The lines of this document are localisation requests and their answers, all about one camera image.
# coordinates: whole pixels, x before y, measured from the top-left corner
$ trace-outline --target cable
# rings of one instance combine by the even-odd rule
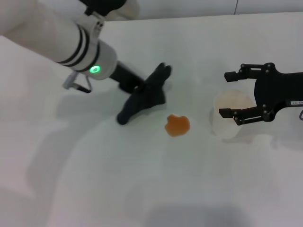
[[[301,111],[300,116],[299,116],[299,118],[300,118],[301,121],[303,121],[302,115],[303,115],[303,110]]]

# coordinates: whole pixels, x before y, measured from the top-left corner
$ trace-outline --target orange object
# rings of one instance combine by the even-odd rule
[[[172,137],[182,136],[190,129],[189,119],[185,116],[177,117],[173,114],[168,116],[165,130]]]

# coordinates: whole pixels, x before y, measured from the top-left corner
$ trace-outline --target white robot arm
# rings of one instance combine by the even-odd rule
[[[64,87],[74,83],[79,73],[87,79],[110,77],[117,67],[115,50],[99,34],[107,16],[136,18],[136,0],[81,0],[87,10],[79,21],[68,20],[36,0],[1,0],[0,35],[73,70]]]
[[[63,84],[90,93],[89,78],[119,82],[131,94],[117,122],[126,124],[141,110],[166,103],[163,85],[171,67],[161,63],[143,80],[117,60],[116,52],[99,34],[105,19],[113,16],[133,19],[138,16],[136,0],[80,0],[87,6],[79,21],[65,19],[36,0],[0,0],[0,35],[56,63],[69,67],[73,73]],[[75,83],[85,75],[89,88]]]

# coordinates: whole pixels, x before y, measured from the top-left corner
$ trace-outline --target black stripe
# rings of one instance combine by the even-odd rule
[[[88,32],[85,29],[82,29],[82,30],[85,33],[85,39],[86,39],[84,51],[81,54],[81,56],[74,63],[69,64],[69,65],[65,65],[66,67],[73,67],[75,65],[78,65],[84,59],[85,55],[87,54],[87,51],[89,49],[90,38],[89,38]]]
[[[89,70],[91,67],[93,67],[96,64],[96,62],[99,58],[99,55],[100,55],[100,42],[98,42],[97,53],[96,53],[96,56],[95,56],[94,60],[92,61],[92,63],[88,67],[86,67],[85,69],[78,70],[76,72],[85,72],[85,71]]]
[[[77,25],[78,29],[79,29],[79,32],[80,32],[80,41],[78,43],[78,47],[75,51],[75,53],[72,54],[71,57],[69,57],[68,59],[64,60],[64,61],[57,61],[58,64],[66,64],[66,63],[69,63],[70,61],[72,61],[79,53],[81,47],[82,47],[82,42],[83,42],[83,34],[82,34],[82,31],[81,31],[81,27],[79,25]]]

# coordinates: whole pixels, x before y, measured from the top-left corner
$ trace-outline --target translucent cup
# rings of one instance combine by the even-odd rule
[[[227,90],[219,93],[214,99],[213,132],[224,140],[234,138],[243,125],[237,125],[232,118],[222,118],[219,109],[246,109],[253,107],[251,98],[239,90]]]

